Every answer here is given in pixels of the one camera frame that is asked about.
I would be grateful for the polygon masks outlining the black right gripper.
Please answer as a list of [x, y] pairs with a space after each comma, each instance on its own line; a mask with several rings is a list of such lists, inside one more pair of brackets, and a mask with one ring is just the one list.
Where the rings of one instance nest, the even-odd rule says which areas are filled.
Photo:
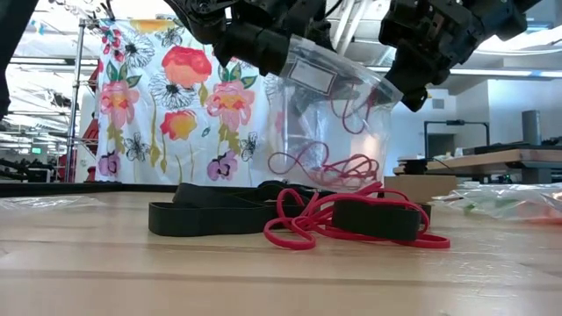
[[[396, 54], [385, 79], [403, 94], [401, 102], [418, 112], [428, 98], [426, 86], [449, 76], [447, 68], [425, 54], [464, 62], [484, 39], [483, 31], [473, 12], [457, 0], [390, 0], [379, 41], [395, 47]], [[412, 47], [400, 46], [406, 43]]]

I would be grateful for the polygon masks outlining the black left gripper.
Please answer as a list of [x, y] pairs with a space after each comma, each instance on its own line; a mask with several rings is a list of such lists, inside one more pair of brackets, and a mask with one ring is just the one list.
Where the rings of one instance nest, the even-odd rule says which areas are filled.
[[238, 0], [232, 10], [231, 23], [213, 45], [221, 66], [236, 58], [258, 68], [261, 75], [278, 75], [293, 36], [334, 48], [326, 0]]

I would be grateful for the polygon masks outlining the green rubber band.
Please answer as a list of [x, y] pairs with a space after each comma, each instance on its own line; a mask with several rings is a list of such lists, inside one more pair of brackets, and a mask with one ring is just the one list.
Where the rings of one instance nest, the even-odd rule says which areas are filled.
[[487, 197], [466, 199], [465, 202], [466, 205], [464, 206], [464, 210], [467, 212], [499, 211], [513, 208], [519, 203], [518, 200], [512, 198], [497, 199]]

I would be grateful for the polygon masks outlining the black device on table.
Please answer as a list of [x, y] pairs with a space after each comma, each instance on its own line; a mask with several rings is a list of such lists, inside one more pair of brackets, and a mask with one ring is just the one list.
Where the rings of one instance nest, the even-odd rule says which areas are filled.
[[409, 159], [399, 161], [405, 175], [424, 175], [427, 171], [428, 161], [423, 159]]

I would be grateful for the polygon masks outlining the long ceiling light strip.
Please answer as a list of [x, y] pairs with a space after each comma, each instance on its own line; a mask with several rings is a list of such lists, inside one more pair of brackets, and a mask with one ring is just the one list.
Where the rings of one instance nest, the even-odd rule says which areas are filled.
[[470, 69], [454, 68], [450, 71], [452, 75], [475, 75], [475, 76], [501, 76], [501, 77], [528, 77], [528, 78], [551, 78], [562, 79], [562, 70], [528, 70], [528, 69]]

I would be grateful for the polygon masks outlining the wooden background table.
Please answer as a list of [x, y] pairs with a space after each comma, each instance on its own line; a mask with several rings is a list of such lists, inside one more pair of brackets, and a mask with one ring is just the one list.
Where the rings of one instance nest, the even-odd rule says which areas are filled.
[[[393, 173], [404, 174], [400, 166], [394, 168]], [[553, 173], [562, 174], [562, 150], [508, 150], [445, 161], [429, 160], [424, 175], [457, 176], [482, 181], [486, 176], [520, 174], [522, 183], [543, 184], [552, 182]]]

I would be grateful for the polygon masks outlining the brown cardboard box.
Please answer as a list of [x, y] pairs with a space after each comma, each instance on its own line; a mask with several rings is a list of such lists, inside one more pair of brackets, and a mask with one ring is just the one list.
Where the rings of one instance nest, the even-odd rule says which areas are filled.
[[386, 176], [384, 186], [404, 193], [411, 201], [426, 203], [433, 197], [448, 196], [458, 181], [454, 176], [400, 175]]

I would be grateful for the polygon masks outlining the black flat tray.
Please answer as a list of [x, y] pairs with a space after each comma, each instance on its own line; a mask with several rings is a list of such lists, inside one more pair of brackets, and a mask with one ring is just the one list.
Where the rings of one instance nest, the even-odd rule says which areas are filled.
[[489, 154], [508, 150], [562, 150], [562, 145], [530, 145], [528, 143], [493, 144], [481, 147], [468, 147], [463, 149], [463, 156], [475, 154]]

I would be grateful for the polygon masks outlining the white floral cloth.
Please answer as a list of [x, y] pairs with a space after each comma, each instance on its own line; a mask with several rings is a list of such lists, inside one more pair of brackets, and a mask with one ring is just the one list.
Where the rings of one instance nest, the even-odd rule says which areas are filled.
[[104, 20], [96, 78], [98, 181], [255, 186], [268, 79], [221, 66], [174, 19]]

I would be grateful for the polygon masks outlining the black monitor stand frame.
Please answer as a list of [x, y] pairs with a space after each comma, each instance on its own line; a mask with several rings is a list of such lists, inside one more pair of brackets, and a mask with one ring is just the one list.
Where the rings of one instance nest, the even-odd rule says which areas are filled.
[[452, 119], [452, 120], [425, 120], [423, 122], [423, 139], [424, 139], [424, 154], [425, 158], [429, 158], [429, 133], [428, 127], [429, 125], [445, 125], [445, 126], [466, 126], [466, 125], [482, 125], [486, 131], [486, 145], [490, 146], [490, 126], [487, 122], [472, 122], [472, 121], [465, 121], [462, 119]]

